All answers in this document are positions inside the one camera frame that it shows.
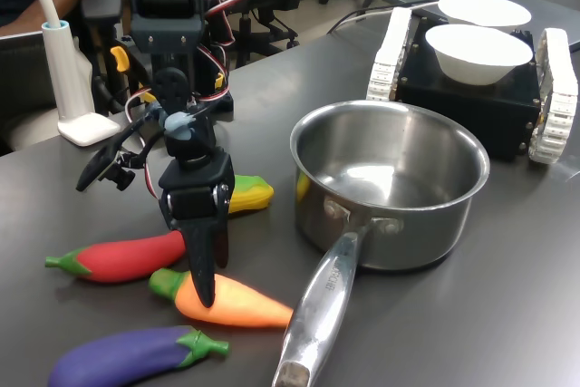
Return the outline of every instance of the orange carrot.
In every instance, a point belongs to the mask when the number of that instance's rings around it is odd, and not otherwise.
[[[187,317],[213,324],[268,327],[288,326],[292,309],[225,276],[215,275],[216,300],[210,308],[199,301],[189,272],[160,269],[149,280],[150,289],[175,302]]]

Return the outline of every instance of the desk lamp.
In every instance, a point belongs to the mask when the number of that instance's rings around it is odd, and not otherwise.
[[[42,29],[58,110],[58,131],[82,147],[109,138],[121,127],[94,111],[91,63],[74,47],[71,27],[59,20],[53,0],[39,1],[47,20]]]

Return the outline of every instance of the toy red pepper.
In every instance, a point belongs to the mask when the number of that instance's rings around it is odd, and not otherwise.
[[[185,254],[178,231],[146,239],[123,240],[76,249],[62,257],[47,257],[46,267],[60,267],[79,278],[122,283],[150,276]]]

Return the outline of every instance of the green eggplant stem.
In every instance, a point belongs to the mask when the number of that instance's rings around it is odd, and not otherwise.
[[[86,268],[76,257],[81,254],[84,248],[75,249],[62,257],[48,256],[44,260],[44,267],[60,267],[63,271],[73,274],[74,276],[87,276],[92,271]]]

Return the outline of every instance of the toy vegetable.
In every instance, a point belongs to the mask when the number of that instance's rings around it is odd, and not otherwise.
[[[123,240],[92,245],[62,257],[47,257],[46,267],[62,270],[99,283],[120,283],[150,276],[185,254],[183,237],[178,231],[146,239]]]
[[[188,367],[209,352],[227,355],[190,326],[150,328],[105,337],[73,349],[54,366],[48,387],[118,387],[156,373]]]
[[[215,279],[216,299],[210,308],[199,301],[189,272],[160,269],[151,276],[149,286],[192,319],[233,326],[288,326],[292,316],[289,307],[225,276],[216,274]]]
[[[258,176],[236,176],[229,213],[267,208],[274,190]],[[178,231],[164,236],[107,242],[76,249],[62,257],[47,257],[46,267],[60,267],[85,280],[122,283],[150,276],[185,254]]]
[[[229,203],[229,213],[267,208],[274,189],[258,176],[236,176],[236,187]]]

